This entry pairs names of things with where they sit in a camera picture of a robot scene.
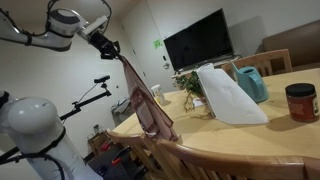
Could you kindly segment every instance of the black lid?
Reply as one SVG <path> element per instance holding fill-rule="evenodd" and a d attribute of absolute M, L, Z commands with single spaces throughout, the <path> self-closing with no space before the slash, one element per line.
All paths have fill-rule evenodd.
<path fill-rule="evenodd" d="M 286 93 L 293 97 L 310 96 L 316 92 L 313 84 L 297 83 L 286 87 Z"/>

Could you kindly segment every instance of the pink cloth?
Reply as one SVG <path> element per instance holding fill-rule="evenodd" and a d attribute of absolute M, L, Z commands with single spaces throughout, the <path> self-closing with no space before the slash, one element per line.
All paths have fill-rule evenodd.
<path fill-rule="evenodd" d="M 170 141 L 178 140 L 175 131 L 172 129 L 173 121 L 158 106 L 139 75 L 125 57 L 122 57 L 122 63 L 130 100 L 133 108 L 136 110 L 141 128 L 153 140 L 158 138 Z"/>

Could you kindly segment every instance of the blue watering can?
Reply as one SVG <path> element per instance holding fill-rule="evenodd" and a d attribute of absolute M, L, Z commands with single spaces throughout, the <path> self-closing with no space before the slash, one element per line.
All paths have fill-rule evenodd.
<path fill-rule="evenodd" d="M 259 103 L 268 99 L 268 90 L 255 67 L 246 66 L 238 69 L 233 63 L 231 65 L 238 85 L 254 102 Z"/>

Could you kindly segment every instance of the jar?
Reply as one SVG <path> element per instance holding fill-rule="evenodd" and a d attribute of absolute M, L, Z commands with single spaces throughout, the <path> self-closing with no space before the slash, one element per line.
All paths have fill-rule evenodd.
<path fill-rule="evenodd" d="M 299 122 L 319 119 L 317 93 L 313 84 L 297 83 L 286 87 L 290 116 Z"/>

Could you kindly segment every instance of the flat screen tv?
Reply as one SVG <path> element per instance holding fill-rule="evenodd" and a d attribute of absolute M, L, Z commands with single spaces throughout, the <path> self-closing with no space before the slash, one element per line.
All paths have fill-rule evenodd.
<path fill-rule="evenodd" d="M 164 40 L 175 71 L 233 55 L 223 9 Z"/>

